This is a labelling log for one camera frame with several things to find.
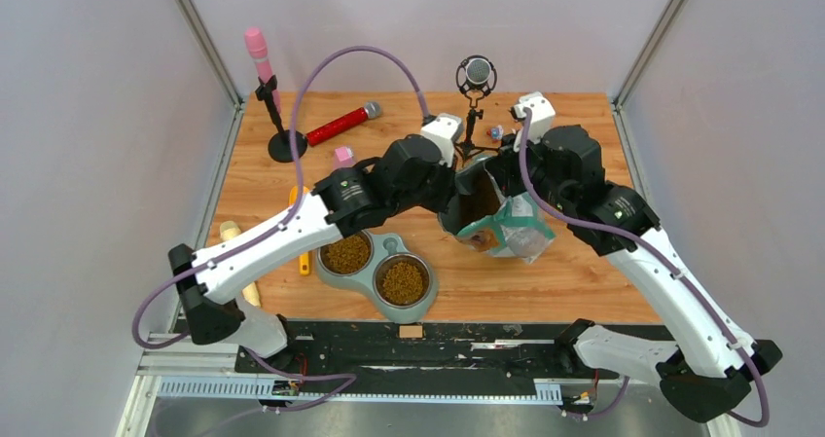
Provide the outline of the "yellow plastic scoop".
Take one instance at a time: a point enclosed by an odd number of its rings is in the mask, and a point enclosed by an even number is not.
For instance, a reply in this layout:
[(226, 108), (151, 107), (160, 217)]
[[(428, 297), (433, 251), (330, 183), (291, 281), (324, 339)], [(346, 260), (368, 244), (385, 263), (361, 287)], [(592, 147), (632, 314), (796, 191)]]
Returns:
[[(293, 206), (298, 197), (302, 197), (308, 192), (307, 187), (293, 186), (289, 193), (288, 203)], [(308, 276), (311, 274), (311, 260), (310, 251), (306, 249), (305, 242), (300, 240), (300, 247), (304, 250), (298, 255), (298, 271), (301, 276)]]

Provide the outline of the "green pet food bag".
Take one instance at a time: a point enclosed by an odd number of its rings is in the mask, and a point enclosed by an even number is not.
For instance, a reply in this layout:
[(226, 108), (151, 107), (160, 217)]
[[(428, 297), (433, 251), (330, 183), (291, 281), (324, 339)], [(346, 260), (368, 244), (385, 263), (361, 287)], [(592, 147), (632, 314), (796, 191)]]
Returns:
[(485, 168), (491, 156), (475, 157), (458, 171), (457, 192), (438, 214), (442, 229), (459, 243), (493, 258), (533, 263), (556, 239), (537, 204), (526, 194), (506, 197)]

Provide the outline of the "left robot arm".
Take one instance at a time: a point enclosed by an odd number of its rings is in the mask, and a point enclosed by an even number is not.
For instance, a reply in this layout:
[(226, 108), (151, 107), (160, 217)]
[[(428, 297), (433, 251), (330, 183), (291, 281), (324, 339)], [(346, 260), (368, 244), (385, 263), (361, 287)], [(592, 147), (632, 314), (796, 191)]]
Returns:
[(453, 139), (421, 131), (381, 157), (342, 167), (281, 213), (228, 242), (171, 248), (168, 261), (196, 345), (236, 343), (264, 357), (287, 344), (281, 319), (242, 301), (242, 290), (299, 255), (378, 228), (414, 207), (442, 211), (453, 192)]

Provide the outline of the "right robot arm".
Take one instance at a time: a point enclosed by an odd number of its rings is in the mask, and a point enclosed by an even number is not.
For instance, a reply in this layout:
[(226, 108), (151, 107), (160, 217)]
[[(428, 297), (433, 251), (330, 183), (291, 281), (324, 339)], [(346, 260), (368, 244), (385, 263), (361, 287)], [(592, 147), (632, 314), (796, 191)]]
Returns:
[(605, 178), (599, 143), (578, 126), (525, 125), (513, 154), (518, 187), (618, 269), (670, 335), (655, 342), (580, 319), (566, 333), (570, 360), (655, 385), (696, 422), (735, 417), (737, 406), (756, 394), (761, 414), (749, 425), (766, 426), (771, 409), (764, 377), (781, 350), (747, 333), (712, 299), (640, 194)]

